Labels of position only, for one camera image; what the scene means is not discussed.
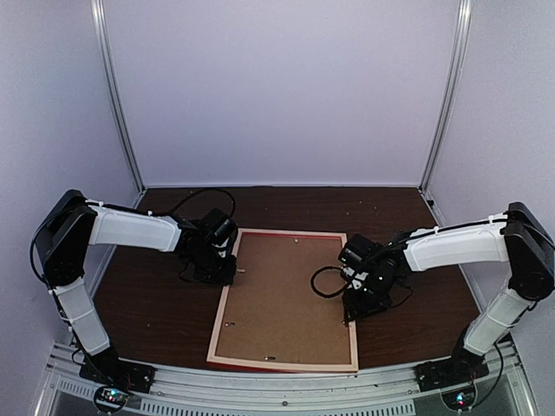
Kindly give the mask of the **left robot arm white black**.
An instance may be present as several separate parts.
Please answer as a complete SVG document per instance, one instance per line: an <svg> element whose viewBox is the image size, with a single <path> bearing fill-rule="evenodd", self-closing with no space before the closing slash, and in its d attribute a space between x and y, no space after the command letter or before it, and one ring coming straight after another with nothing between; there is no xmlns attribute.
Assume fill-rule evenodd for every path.
<svg viewBox="0 0 555 416"><path fill-rule="evenodd" d="M204 217L184 218L176 209L139 211L86 198L69 189L37 227L29 247L36 277L53 296L90 368L107 385L124 378L124 365L84 282L88 251L96 245L124 246L174 254L195 282L232 284L238 236L232 212L211 209Z"/></svg>

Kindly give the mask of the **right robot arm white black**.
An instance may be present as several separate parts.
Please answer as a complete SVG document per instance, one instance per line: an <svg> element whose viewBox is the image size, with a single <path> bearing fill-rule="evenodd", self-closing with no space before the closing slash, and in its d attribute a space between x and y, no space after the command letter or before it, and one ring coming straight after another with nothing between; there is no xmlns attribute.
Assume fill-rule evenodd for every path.
<svg viewBox="0 0 555 416"><path fill-rule="evenodd" d="M554 242L520 202L466 224L398 232L387 244L356 234L338 259L346 282L345 322L392 308L389 291L411 273L468 263L509 263L506 286L463 331L445 363L445 375L456 383L477 369L528 309L554 291Z"/></svg>

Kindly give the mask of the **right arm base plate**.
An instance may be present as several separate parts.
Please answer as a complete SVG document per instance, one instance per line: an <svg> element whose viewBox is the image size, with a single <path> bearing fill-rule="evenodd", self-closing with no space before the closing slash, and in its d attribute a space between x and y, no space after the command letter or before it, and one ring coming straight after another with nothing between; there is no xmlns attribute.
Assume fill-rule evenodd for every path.
<svg viewBox="0 0 555 416"><path fill-rule="evenodd" d="M427 361L415 366L414 371L422 392L470 383L477 378L489 375L489 368L485 362L471 362L455 358Z"/></svg>

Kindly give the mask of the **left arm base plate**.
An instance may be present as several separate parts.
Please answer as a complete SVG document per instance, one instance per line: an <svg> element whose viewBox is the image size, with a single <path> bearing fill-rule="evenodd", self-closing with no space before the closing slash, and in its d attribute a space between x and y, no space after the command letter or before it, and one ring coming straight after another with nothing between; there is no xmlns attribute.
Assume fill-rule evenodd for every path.
<svg viewBox="0 0 555 416"><path fill-rule="evenodd" d="M86 357L79 376L102 385L116 387L124 392L149 393L155 369L120 359Z"/></svg>

